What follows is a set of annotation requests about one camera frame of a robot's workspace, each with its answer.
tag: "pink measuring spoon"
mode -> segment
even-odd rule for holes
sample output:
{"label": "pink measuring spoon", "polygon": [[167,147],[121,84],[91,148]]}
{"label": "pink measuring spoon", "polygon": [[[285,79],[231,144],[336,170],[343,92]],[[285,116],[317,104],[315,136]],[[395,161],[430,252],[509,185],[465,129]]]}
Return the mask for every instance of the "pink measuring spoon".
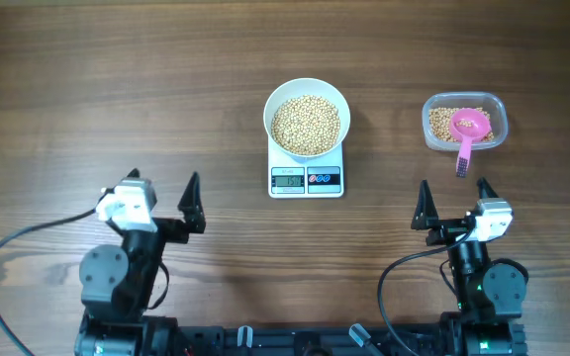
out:
{"label": "pink measuring spoon", "polygon": [[456,176],[465,178],[470,167],[472,143],[480,141],[492,130],[490,121],[478,110],[460,109],[450,119],[450,133],[461,141],[461,149],[456,157]]}

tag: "spoon handle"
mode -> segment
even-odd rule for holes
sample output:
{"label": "spoon handle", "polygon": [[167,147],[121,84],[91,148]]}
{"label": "spoon handle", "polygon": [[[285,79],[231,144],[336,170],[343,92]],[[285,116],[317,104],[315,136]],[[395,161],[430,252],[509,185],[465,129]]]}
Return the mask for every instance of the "spoon handle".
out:
{"label": "spoon handle", "polygon": [[466,138],[461,142],[459,155],[456,157],[456,176],[465,178],[470,168],[470,154],[472,154],[472,139]]}

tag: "clear plastic box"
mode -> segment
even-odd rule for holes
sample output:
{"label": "clear plastic box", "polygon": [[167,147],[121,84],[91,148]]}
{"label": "clear plastic box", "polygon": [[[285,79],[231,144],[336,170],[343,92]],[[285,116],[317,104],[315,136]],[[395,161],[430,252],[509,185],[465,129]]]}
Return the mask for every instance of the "clear plastic box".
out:
{"label": "clear plastic box", "polygon": [[505,113],[505,105],[501,99],[495,95],[483,92],[454,92],[440,93],[433,95],[424,104],[422,109],[422,122],[424,125],[424,136],[426,137],[426,145],[435,150],[458,151],[461,147],[460,142],[447,142],[438,139],[430,128],[430,117],[428,110],[436,108],[478,108],[490,114],[490,124],[494,133],[494,140],[489,142],[472,143],[472,149],[493,148],[503,143],[509,131],[507,123],[507,114]]}

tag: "digital display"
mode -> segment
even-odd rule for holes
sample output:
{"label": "digital display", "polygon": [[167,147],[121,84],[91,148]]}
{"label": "digital display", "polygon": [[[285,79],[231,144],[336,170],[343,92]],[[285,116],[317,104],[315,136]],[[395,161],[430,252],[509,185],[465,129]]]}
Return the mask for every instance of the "digital display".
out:
{"label": "digital display", "polygon": [[303,179],[300,176],[274,177],[277,187],[302,187]]}

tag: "wooden table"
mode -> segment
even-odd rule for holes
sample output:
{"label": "wooden table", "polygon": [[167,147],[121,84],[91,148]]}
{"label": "wooden table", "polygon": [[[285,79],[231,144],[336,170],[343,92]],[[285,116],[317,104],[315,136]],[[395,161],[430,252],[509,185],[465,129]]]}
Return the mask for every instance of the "wooden table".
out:
{"label": "wooden table", "polygon": [[[346,97],[346,194],[268,197],[268,95],[316,77]],[[428,149],[435,93],[481,90],[507,106],[510,135],[473,154]],[[570,355],[570,2],[222,1],[0,9],[0,236],[94,206],[133,167],[176,217],[202,177],[207,231],[169,245],[169,295],[155,314],[182,325],[381,325],[382,269],[425,249],[411,231],[419,183],[461,216],[486,176],[516,210],[490,245],[530,271],[532,355]],[[119,237],[95,219],[0,251],[0,309],[38,354],[71,354],[83,312],[78,264]],[[389,277],[395,321],[455,309],[443,255]],[[161,291],[163,280],[158,280]],[[0,354],[18,351],[0,330]]]}

